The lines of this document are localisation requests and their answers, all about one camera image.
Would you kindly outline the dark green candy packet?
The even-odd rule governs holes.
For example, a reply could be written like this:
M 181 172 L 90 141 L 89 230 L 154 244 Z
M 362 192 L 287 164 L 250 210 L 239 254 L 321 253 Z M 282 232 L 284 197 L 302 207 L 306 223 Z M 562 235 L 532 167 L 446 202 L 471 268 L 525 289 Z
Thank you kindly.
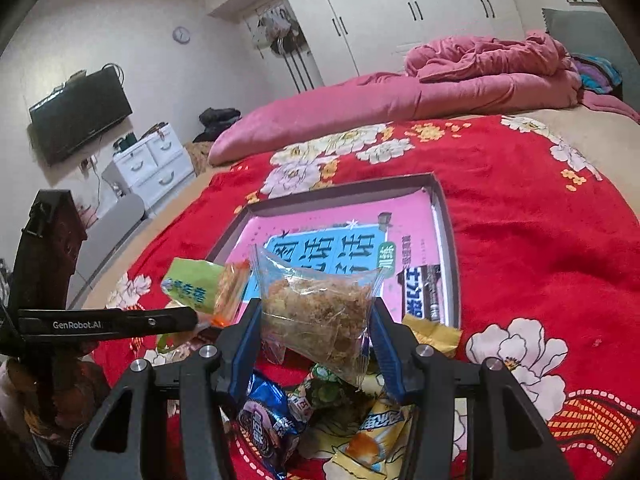
M 326 367 L 314 364 L 306 377 L 286 396 L 288 409 L 294 418 L 299 422 L 309 422 L 318 410 L 351 404 L 358 392 L 356 387 Z

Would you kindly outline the black snack bar wrapper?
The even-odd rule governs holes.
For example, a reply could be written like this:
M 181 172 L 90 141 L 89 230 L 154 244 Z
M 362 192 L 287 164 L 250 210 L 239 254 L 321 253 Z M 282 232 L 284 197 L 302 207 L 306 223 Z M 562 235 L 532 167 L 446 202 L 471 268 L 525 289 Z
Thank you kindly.
M 442 271 L 439 264 L 405 268 L 398 275 L 402 314 L 442 322 Z

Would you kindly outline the wall mounted television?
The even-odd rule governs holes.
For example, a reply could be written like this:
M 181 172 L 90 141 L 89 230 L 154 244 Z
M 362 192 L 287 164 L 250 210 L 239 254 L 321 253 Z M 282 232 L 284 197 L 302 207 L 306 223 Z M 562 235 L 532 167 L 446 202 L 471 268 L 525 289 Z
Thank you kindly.
M 70 158 L 132 114 L 118 70 L 69 80 L 29 109 L 32 140 L 49 166 Z

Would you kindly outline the pink and blue book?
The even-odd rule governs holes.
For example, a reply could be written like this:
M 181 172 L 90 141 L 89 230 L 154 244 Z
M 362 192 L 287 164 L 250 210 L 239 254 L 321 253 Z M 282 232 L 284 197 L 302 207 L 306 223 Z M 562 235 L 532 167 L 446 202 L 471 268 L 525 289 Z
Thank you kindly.
M 430 193 L 374 200 L 275 217 L 254 216 L 241 230 L 227 257 L 250 258 L 253 247 L 266 248 L 296 268 L 329 274 L 382 269 L 378 296 L 401 322 L 398 275 L 405 268 L 439 264 L 439 248 Z

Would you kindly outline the orange cracker packet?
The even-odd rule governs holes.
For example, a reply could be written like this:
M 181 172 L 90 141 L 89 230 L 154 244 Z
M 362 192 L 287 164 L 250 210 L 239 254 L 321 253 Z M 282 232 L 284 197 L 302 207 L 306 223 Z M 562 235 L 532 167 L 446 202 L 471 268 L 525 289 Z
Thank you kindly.
M 213 326 L 224 328 L 234 322 L 249 278 L 250 263 L 247 260 L 224 266 L 213 308 Z

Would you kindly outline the beige bed sheet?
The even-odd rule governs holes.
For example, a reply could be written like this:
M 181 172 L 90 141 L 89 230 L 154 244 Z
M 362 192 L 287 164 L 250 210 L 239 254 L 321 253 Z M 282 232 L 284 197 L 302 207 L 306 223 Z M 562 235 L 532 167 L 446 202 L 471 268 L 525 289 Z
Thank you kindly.
M 547 125 L 577 148 L 611 180 L 636 216 L 639 215 L 639 125 L 630 118 L 578 106 L 567 110 L 532 110 L 524 116 Z

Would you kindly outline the white drawer cabinet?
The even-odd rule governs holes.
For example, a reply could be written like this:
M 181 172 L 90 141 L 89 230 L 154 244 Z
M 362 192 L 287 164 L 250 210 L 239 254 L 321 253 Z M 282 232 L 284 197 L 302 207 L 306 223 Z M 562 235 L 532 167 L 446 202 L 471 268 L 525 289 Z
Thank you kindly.
M 117 196 L 137 195 L 148 214 L 157 214 L 195 178 L 195 171 L 174 128 L 162 122 L 116 153 L 102 178 Z

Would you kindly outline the yellow snack packet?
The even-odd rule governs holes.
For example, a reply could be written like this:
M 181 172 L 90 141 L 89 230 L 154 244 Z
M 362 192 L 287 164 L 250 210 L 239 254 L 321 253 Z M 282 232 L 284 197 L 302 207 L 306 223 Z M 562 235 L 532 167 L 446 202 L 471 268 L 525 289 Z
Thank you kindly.
M 348 442 L 323 465 L 326 479 L 398 479 L 413 407 L 378 398 Z

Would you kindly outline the white wardrobe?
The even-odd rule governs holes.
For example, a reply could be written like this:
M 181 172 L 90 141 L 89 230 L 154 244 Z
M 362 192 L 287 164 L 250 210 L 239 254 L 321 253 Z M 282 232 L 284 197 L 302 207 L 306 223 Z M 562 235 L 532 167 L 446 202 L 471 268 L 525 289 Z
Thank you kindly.
M 522 39 L 514 0 L 286 0 L 325 84 L 400 72 L 419 44 L 448 36 Z M 204 0 L 215 18 L 236 18 L 262 0 Z

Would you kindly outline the pink quilt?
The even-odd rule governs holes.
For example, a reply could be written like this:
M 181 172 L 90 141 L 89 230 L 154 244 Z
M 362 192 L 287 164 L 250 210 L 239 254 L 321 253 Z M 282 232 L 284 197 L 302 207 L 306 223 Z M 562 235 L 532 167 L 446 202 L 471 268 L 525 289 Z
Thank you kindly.
M 214 166 L 381 122 L 583 105 L 638 120 L 629 105 L 588 91 L 565 47 L 541 30 L 523 40 L 449 36 L 409 51 L 401 73 L 358 76 L 273 101 L 218 136 Z

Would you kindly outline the clear bag meat floss snack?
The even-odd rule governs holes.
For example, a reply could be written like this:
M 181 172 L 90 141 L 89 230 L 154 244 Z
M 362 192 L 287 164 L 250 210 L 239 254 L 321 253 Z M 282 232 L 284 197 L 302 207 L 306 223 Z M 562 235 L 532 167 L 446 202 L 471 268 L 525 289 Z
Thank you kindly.
M 329 274 L 296 268 L 258 246 L 250 263 L 259 287 L 266 359 L 281 364 L 291 350 L 360 386 L 369 366 L 370 315 L 383 271 Z

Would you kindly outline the red floral blanket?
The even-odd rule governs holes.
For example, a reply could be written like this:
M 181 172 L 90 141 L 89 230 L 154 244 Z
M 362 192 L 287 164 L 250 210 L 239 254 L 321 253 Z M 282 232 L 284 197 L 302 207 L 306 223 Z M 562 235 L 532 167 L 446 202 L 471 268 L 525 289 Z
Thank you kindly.
M 204 177 L 96 301 L 154 310 L 177 257 L 201 259 L 248 205 L 431 172 L 454 229 L 458 356 L 506 362 L 579 479 L 602 479 L 639 427 L 639 222 L 609 171 L 527 117 L 396 122 L 253 155 Z

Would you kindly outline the round wall clock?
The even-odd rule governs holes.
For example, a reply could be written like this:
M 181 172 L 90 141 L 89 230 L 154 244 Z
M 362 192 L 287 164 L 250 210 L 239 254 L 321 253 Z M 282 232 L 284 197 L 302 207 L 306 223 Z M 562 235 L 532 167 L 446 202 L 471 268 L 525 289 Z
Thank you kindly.
M 172 39 L 178 44 L 188 44 L 191 40 L 191 33 L 183 26 L 178 26 L 172 31 Z

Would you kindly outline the green snack packet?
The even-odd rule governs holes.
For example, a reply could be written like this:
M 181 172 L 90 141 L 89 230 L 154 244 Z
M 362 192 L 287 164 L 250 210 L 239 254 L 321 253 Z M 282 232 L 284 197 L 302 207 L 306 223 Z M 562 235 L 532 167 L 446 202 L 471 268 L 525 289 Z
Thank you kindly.
M 212 314 L 224 266 L 206 260 L 175 258 L 160 289 L 171 298 L 194 310 Z

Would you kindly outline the teal purple clothes pile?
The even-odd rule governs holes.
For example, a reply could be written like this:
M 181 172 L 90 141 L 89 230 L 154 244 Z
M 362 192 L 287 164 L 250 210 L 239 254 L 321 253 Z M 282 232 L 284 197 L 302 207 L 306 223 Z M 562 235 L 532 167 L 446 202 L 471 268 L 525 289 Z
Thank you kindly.
M 609 60 L 586 54 L 573 54 L 572 58 L 586 90 L 608 96 L 622 94 L 622 75 Z

